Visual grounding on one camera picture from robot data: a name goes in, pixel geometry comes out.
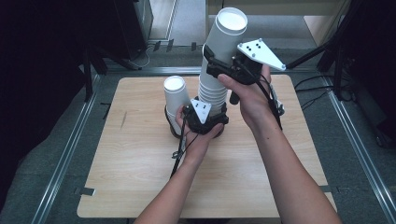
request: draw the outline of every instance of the cup rim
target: cup rim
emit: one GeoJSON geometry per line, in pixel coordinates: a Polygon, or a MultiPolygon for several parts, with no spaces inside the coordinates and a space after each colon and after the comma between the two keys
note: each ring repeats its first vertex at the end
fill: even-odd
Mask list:
{"type": "Polygon", "coordinates": [[[218,28],[225,34],[227,35],[241,35],[244,33],[248,27],[248,17],[245,15],[243,11],[241,11],[238,8],[235,7],[225,7],[222,10],[219,11],[218,15],[216,16],[215,23],[218,26],[218,28]],[[226,25],[221,22],[221,15],[224,13],[232,13],[237,16],[239,16],[244,22],[244,26],[241,29],[233,29],[231,27],[227,27],[226,25]]]}
{"type": "Polygon", "coordinates": [[[186,81],[184,81],[183,77],[180,76],[171,76],[171,77],[167,77],[166,80],[163,82],[163,89],[168,92],[168,93],[178,93],[183,91],[186,88],[186,81]],[[177,90],[170,90],[168,88],[166,88],[166,82],[168,82],[170,79],[174,79],[177,78],[181,81],[182,85],[180,88],[178,88],[177,90]]]}

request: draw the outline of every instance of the white paper cup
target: white paper cup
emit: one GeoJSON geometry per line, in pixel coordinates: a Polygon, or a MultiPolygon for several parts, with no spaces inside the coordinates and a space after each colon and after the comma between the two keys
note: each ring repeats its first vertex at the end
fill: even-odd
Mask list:
{"type": "Polygon", "coordinates": [[[213,96],[207,96],[204,95],[202,93],[198,94],[198,97],[200,98],[201,101],[205,102],[205,103],[209,103],[209,104],[216,104],[216,103],[221,103],[225,101],[227,95],[221,95],[221,96],[217,96],[217,97],[213,97],[213,96]]]}
{"type": "Polygon", "coordinates": [[[205,91],[202,87],[199,87],[198,93],[211,98],[222,98],[223,96],[227,95],[227,91],[222,91],[222,92],[205,91]]]}
{"type": "Polygon", "coordinates": [[[182,77],[168,77],[163,83],[165,92],[166,109],[169,114],[175,116],[181,105],[189,105],[190,97],[187,92],[186,82],[182,77]]]}
{"type": "Polygon", "coordinates": [[[206,89],[204,86],[200,85],[198,88],[198,92],[201,92],[203,94],[206,95],[210,95],[210,96],[219,96],[219,95],[226,95],[227,94],[227,89],[224,90],[218,90],[218,91],[210,91],[208,89],[206,89]]]}
{"type": "Polygon", "coordinates": [[[225,7],[216,16],[205,44],[212,49],[217,59],[231,63],[247,26],[248,17],[241,10],[225,7]]]}
{"type": "Polygon", "coordinates": [[[169,122],[171,123],[173,129],[175,130],[175,133],[178,134],[178,135],[181,135],[181,129],[180,129],[180,127],[178,126],[178,124],[177,124],[177,122],[176,122],[176,116],[170,114],[170,113],[168,112],[168,109],[167,109],[167,108],[166,108],[166,116],[168,117],[169,122]]]}
{"type": "Polygon", "coordinates": [[[207,87],[207,86],[205,85],[205,83],[201,82],[201,79],[200,79],[200,82],[199,82],[199,87],[200,87],[203,91],[211,92],[211,93],[224,93],[225,91],[227,91],[227,88],[225,88],[224,86],[221,86],[220,88],[217,88],[217,89],[209,88],[209,87],[207,87]]]}
{"type": "Polygon", "coordinates": [[[219,82],[217,78],[209,75],[206,72],[206,68],[207,68],[207,60],[204,58],[202,60],[201,74],[199,76],[200,83],[203,83],[206,87],[212,90],[223,89],[224,85],[221,82],[219,82]]]}

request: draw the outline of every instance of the wooden board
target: wooden board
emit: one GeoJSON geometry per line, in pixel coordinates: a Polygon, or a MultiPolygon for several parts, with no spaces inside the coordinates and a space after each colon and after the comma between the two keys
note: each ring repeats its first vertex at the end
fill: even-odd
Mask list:
{"type": "MultiPolygon", "coordinates": [[[[198,77],[183,78],[190,97],[196,96],[198,77]]],[[[81,196],[80,217],[137,217],[169,179],[178,139],[163,113],[165,79],[120,81],[85,186],[95,194],[81,196]]],[[[285,135],[309,174],[327,186],[290,78],[275,75],[273,85],[286,108],[281,117],[285,135]]],[[[230,123],[211,142],[181,216],[278,217],[259,150],[239,105],[228,104],[227,115],[230,123]]],[[[334,204],[332,195],[327,196],[334,204]]]]}

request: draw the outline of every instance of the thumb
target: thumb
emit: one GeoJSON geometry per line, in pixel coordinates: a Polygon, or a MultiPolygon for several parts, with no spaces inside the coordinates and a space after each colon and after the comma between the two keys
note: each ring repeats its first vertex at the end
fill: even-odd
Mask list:
{"type": "Polygon", "coordinates": [[[238,94],[242,90],[242,84],[233,80],[233,78],[220,74],[218,76],[218,80],[223,84],[227,89],[234,91],[236,94],[238,94]]]}
{"type": "Polygon", "coordinates": [[[223,127],[224,127],[224,124],[218,123],[215,125],[215,127],[212,128],[212,130],[210,130],[209,133],[205,134],[205,136],[207,136],[209,139],[212,139],[212,138],[216,137],[216,135],[218,135],[221,132],[223,127]]]}

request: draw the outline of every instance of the forearm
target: forearm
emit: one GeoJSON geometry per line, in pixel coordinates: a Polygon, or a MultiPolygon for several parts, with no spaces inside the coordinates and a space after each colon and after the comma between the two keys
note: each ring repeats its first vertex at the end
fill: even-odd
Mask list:
{"type": "Polygon", "coordinates": [[[183,162],[135,223],[177,223],[197,169],[183,162]]]}
{"type": "Polygon", "coordinates": [[[269,112],[251,127],[284,223],[340,222],[269,112]]]}

